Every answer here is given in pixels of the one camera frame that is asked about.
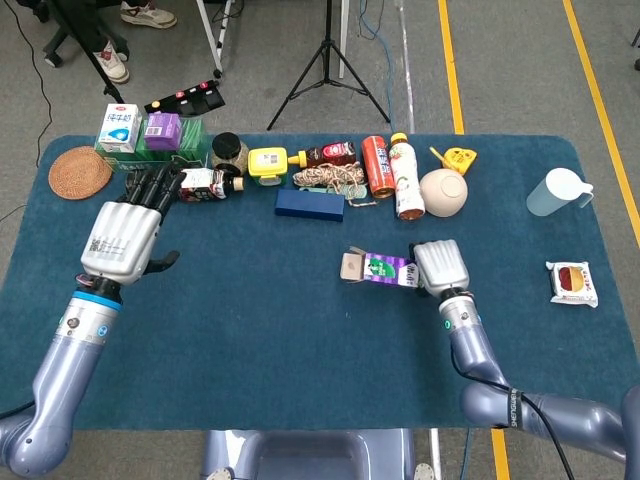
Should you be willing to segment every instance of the bottle cap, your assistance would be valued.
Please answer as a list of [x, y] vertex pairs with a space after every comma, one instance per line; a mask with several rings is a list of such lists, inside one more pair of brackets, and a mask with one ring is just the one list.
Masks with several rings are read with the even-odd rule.
[[300, 165], [300, 168], [307, 168], [307, 152], [300, 150], [295, 157], [289, 157], [289, 163]]
[[234, 192], [241, 192], [242, 190], [244, 190], [244, 178], [235, 177], [233, 179], [233, 191]]
[[408, 141], [407, 136], [404, 133], [394, 133], [393, 135], [391, 135], [391, 143], [393, 142], [406, 142]]
[[213, 153], [223, 160], [231, 160], [240, 155], [240, 139], [235, 133], [224, 132], [211, 142]]

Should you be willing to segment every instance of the black cable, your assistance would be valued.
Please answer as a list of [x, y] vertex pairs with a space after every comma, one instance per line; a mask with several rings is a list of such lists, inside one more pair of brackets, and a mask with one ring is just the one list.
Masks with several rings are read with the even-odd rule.
[[44, 128], [40, 132], [40, 135], [38, 135], [38, 140], [37, 140], [38, 156], [36, 157], [36, 168], [38, 168], [40, 166], [40, 140], [42, 139], [42, 136], [45, 134], [49, 126], [53, 123], [53, 118], [51, 117], [51, 102], [49, 101], [49, 97], [47, 97], [47, 94], [44, 93], [44, 79], [42, 78], [42, 75], [40, 74], [40, 70], [38, 70], [38, 67], [36, 65], [36, 58], [35, 58], [36, 52], [33, 49], [33, 45], [31, 45], [31, 42], [22, 31], [22, 26], [20, 25], [20, 20], [18, 19], [18, 15], [16, 14], [15, 10], [11, 7], [11, 5], [9, 5], [9, 2], [7, 0], [3, 0], [3, 1], [4, 1], [4, 4], [7, 6], [7, 8], [11, 10], [11, 13], [13, 13], [14, 18], [16, 19], [16, 25], [18, 26], [18, 31], [20, 32], [20, 35], [22, 35], [22, 38], [24, 38], [24, 41], [27, 43], [27, 45], [29, 45], [29, 49], [31, 50], [31, 65], [33, 65], [33, 69], [36, 71], [36, 74], [40, 79], [40, 92], [42, 93], [42, 97], [44, 98], [44, 101], [47, 102], [47, 106], [48, 106], [47, 115], [49, 116], [49, 122], [44, 126]]
[[378, 36], [378, 32], [380, 31], [380, 27], [382, 26], [382, 15], [384, 14], [384, 2], [385, 0], [382, 0], [382, 5], [380, 6], [380, 15], [378, 16], [378, 26], [372, 32], [372, 36], [368, 37], [367, 35], [362, 33], [362, 17], [364, 17], [364, 15], [367, 13], [367, 8], [369, 7], [369, 0], [364, 0], [364, 8], [360, 12], [360, 18], [358, 18], [358, 35], [360, 37], [365, 38], [367, 40], [376, 39], [376, 37]]
[[14, 213], [16, 213], [18, 210], [20, 210], [21, 208], [26, 207], [26, 205], [20, 205], [16, 208], [14, 208], [13, 210], [11, 210], [9, 213], [7, 213], [4, 217], [0, 218], [0, 223], [4, 222], [7, 218], [9, 218], [11, 215], [13, 215]]
[[240, 1], [242, 2], [242, 4], [240, 5], [240, 7], [238, 7], [236, 9], [235, 12], [229, 12], [229, 15], [222, 15], [222, 17], [220, 17], [220, 18], [216, 18], [216, 17], [222, 11], [223, 5], [218, 7], [218, 10], [216, 11], [216, 13], [213, 14], [213, 17], [211, 18], [211, 23], [213, 24], [213, 23], [221, 22], [225, 18], [238, 18], [238, 17], [240, 17], [240, 15], [242, 15], [242, 11], [244, 10], [244, 0], [240, 0]]
[[[492, 382], [491, 380], [485, 380], [483, 378], [474, 377], [460, 370], [460, 368], [458, 367], [458, 364], [456, 363], [455, 354], [453, 352], [453, 346], [451, 346], [451, 364], [453, 365], [453, 368], [455, 369], [456, 373], [461, 377], [466, 378], [467, 380], [473, 380], [474, 382], [484, 383], [485, 385], [489, 385], [490, 387], [495, 387], [504, 392], [508, 392], [510, 390], [510, 388], [507, 387], [506, 385], [502, 385], [501, 383], [497, 383], [497, 382]], [[534, 412], [536, 412], [536, 414], [540, 417], [540, 420], [542, 420], [542, 423], [544, 423], [544, 426], [547, 428], [547, 431], [549, 432], [549, 436], [551, 437], [551, 441], [553, 442], [558, 452], [558, 455], [560, 456], [560, 460], [562, 461], [562, 466], [564, 467], [564, 471], [567, 474], [567, 478], [569, 478], [570, 480], [575, 480], [575, 477], [573, 476], [573, 472], [571, 471], [571, 466], [569, 465], [569, 461], [567, 460], [567, 457], [564, 454], [562, 445], [560, 445], [560, 441], [558, 440], [558, 437], [553, 431], [553, 427], [551, 426], [551, 423], [549, 423], [547, 416], [524, 393], [521, 394], [521, 398], [522, 400], [524, 400], [525, 403], [527, 403], [533, 409]]]
[[31, 408], [36, 404], [33, 400], [25, 403], [24, 405], [20, 405], [18, 408], [14, 408], [13, 410], [7, 410], [6, 412], [0, 413], [0, 420], [4, 418], [13, 417], [21, 412], [24, 412], [27, 408]]

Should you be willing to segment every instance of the white bottle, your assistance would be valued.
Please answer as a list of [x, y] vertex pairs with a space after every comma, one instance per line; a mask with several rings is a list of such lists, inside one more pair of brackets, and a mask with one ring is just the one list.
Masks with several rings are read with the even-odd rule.
[[389, 162], [396, 184], [396, 214], [402, 220], [416, 220], [424, 215], [424, 200], [420, 193], [416, 151], [407, 143], [404, 133], [391, 136]]

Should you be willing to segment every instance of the red can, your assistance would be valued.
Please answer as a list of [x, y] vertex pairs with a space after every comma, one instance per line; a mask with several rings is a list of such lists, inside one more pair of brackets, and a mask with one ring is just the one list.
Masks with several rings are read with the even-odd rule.
[[362, 141], [362, 156], [369, 178], [371, 195], [375, 198], [386, 198], [395, 192], [393, 173], [389, 165], [384, 138], [372, 136]]

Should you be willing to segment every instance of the tripod stand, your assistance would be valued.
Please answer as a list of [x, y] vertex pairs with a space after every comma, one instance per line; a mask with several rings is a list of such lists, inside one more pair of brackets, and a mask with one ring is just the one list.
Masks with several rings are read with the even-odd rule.
[[[373, 97], [373, 95], [371, 94], [369, 89], [365, 86], [365, 84], [362, 82], [362, 80], [360, 80], [360, 77], [358, 76], [356, 71], [353, 69], [351, 64], [347, 61], [345, 56], [342, 55], [342, 52], [338, 49], [338, 47], [336, 47], [336, 42], [331, 38], [331, 12], [332, 12], [332, 6], [333, 6], [332, 5], [332, 0], [327, 0], [327, 18], [326, 18], [324, 40], [322, 41], [322, 43], [320, 44], [320, 47], [318, 48], [318, 50], [316, 50], [316, 53], [313, 55], [313, 57], [311, 58], [311, 60], [307, 64], [306, 68], [302, 72], [302, 75], [300, 75], [300, 78], [298, 78], [298, 81], [296, 82], [296, 84], [291, 89], [291, 92], [289, 92], [289, 95], [287, 95], [287, 97], [284, 99], [284, 102], [280, 106], [280, 109], [278, 110], [276, 115], [271, 120], [271, 123], [269, 123], [269, 126], [267, 127], [267, 130], [271, 130], [271, 128], [273, 127], [273, 124], [276, 123], [276, 120], [278, 120], [278, 117], [280, 116], [280, 114], [284, 110], [284, 107], [287, 106], [289, 101], [298, 98], [300, 95], [302, 95], [305, 92], [308, 92], [309, 90], [312, 90], [314, 88], [322, 87], [323, 85], [331, 85], [333, 87], [348, 88], [350, 90], [353, 90], [354, 92], [358, 92], [360, 95], [364, 95], [365, 97], [369, 97], [371, 99], [371, 101], [373, 102], [373, 104], [378, 109], [378, 111], [380, 112], [380, 114], [382, 115], [382, 117], [386, 120], [386, 122], [387, 123], [391, 122], [391, 120], [389, 120], [389, 117], [384, 112], [384, 110], [382, 110], [382, 107], [376, 101], [376, 99]], [[355, 78], [356, 81], [358, 82], [358, 84], [360, 85], [360, 88], [352, 87], [351, 85], [346, 85], [346, 84], [344, 84], [342, 82], [338, 82], [337, 80], [333, 80], [333, 79], [331, 79], [329, 77], [329, 66], [330, 66], [330, 59], [331, 59], [331, 50], [335, 51], [336, 54], [338, 55], [338, 57], [344, 62], [344, 64], [347, 67], [347, 69], [351, 72], [351, 75], [353, 75], [353, 78]], [[320, 55], [322, 55], [322, 70], [323, 70], [323, 78], [322, 78], [322, 80], [319, 80], [318, 82], [314, 83], [313, 85], [310, 85], [309, 87], [306, 87], [306, 88], [303, 88], [300, 91], [297, 91], [298, 87], [300, 86], [300, 84], [302, 83], [304, 78], [307, 76], [307, 73], [309, 73], [309, 70], [311, 70], [311, 67], [313, 66], [313, 64], [315, 63], [315, 61], [318, 59], [318, 57]]]
[[87, 44], [85, 43], [84, 39], [80, 35], [78, 35], [78, 30], [76, 29], [75, 24], [69, 21], [67, 12], [63, 8], [60, 8], [60, 4], [58, 3], [58, 0], [50, 0], [50, 1], [51, 1], [51, 5], [56, 9], [58, 14], [60, 15], [60, 19], [62, 20], [62, 22], [66, 24], [66, 27], [69, 29], [69, 33], [71, 33], [71, 35], [78, 41], [78, 43], [80, 44], [80, 47], [82, 48], [84, 53], [89, 58], [89, 61], [93, 65], [93, 68], [95, 68], [96, 72], [98, 72], [98, 75], [100, 75], [100, 78], [102, 78], [102, 81], [104, 82], [104, 94], [111, 95], [113, 99], [118, 103], [124, 103], [124, 100], [120, 96], [120, 92], [118, 91], [117, 87], [113, 84], [111, 79], [104, 72], [104, 70], [100, 66], [100, 63], [98, 63], [98, 60], [96, 59], [96, 57], [93, 55], [91, 50], [89, 50], [89, 47], [87, 47]]

